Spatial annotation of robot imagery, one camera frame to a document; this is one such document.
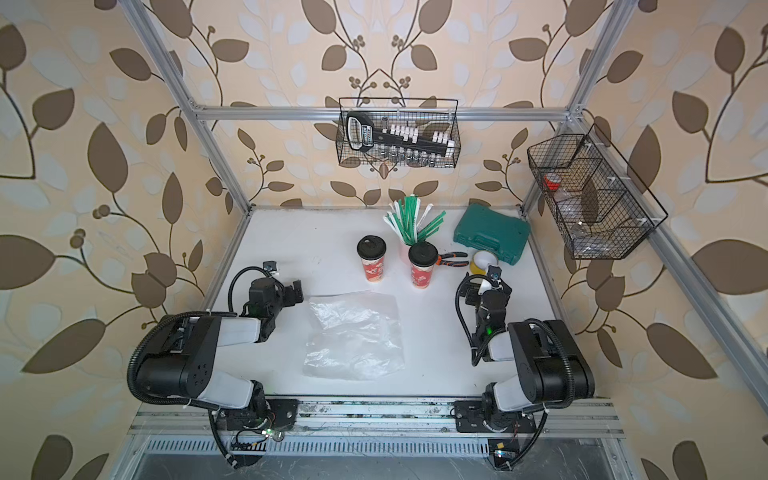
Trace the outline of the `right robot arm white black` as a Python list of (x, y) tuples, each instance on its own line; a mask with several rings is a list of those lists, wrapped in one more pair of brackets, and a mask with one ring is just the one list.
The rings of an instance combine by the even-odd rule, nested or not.
[(454, 297), (471, 365), (514, 364), (511, 378), (491, 382), (478, 400), (457, 400), (452, 407), (460, 433), (512, 436), (509, 443), (489, 447), (491, 466), (498, 471), (513, 470), (530, 452), (551, 411), (590, 399), (596, 389), (591, 368), (562, 320), (506, 320), (511, 294), (501, 269), (491, 266), (484, 274), (465, 275)]

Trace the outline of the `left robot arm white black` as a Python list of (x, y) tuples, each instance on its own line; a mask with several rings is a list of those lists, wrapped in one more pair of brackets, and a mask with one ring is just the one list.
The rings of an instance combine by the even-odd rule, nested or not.
[(219, 349), (266, 342), (281, 311), (304, 300), (300, 281), (276, 278), (275, 262), (253, 270), (259, 276), (241, 309), (229, 290), (224, 311), (164, 316), (135, 348), (126, 374), (130, 393), (144, 404), (204, 410), (217, 450), (234, 469), (248, 465), (248, 453), (267, 441), (281, 442), (299, 406), (295, 399), (270, 400), (262, 383), (215, 367)]

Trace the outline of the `clear plastic carrier bag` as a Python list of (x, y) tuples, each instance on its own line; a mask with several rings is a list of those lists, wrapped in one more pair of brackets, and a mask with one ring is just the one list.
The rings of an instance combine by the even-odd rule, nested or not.
[(303, 374), (341, 381), (373, 381), (405, 368), (397, 301), (371, 291), (309, 300), (313, 333)]

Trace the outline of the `red paper cup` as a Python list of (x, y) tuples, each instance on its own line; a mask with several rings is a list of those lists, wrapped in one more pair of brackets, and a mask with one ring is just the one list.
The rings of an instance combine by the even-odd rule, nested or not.
[(426, 289), (439, 260), (437, 248), (427, 241), (417, 242), (409, 248), (408, 259), (411, 264), (412, 284), (416, 288)]
[(366, 235), (359, 240), (356, 250), (362, 262), (366, 279), (369, 282), (380, 281), (384, 274), (386, 242), (379, 236)]

